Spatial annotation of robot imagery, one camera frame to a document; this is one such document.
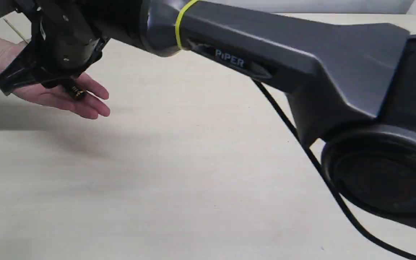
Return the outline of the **open bare human hand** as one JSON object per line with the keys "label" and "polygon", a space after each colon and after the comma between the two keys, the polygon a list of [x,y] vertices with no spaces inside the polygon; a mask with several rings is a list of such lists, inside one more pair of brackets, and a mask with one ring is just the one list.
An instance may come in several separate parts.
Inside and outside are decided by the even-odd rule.
{"label": "open bare human hand", "polygon": [[[25,42],[12,43],[0,38],[0,73],[16,58],[26,46]],[[82,101],[74,101],[62,87],[46,89],[40,84],[17,89],[14,94],[27,102],[70,111],[83,118],[96,120],[100,116],[108,117],[111,110],[104,100],[109,99],[108,90],[83,73],[76,83],[89,93]]]}

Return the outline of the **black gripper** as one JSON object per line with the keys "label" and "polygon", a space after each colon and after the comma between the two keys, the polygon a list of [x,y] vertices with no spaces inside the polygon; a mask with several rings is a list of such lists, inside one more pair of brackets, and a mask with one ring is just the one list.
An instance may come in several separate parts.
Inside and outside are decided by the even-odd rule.
{"label": "black gripper", "polygon": [[109,42],[94,20],[94,0],[15,0],[16,12],[31,23],[31,40],[0,73],[0,90],[41,84],[69,86],[101,59]]}

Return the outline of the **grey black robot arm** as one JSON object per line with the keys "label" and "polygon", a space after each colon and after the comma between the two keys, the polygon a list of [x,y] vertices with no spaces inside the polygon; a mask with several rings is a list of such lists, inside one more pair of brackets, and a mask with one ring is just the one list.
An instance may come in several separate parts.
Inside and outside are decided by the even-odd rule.
{"label": "grey black robot arm", "polygon": [[298,140],[355,206],[416,229],[416,34],[337,25],[203,0],[9,0],[31,41],[0,90],[78,77],[110,39],[160,57],[192,51],[286,94]]}

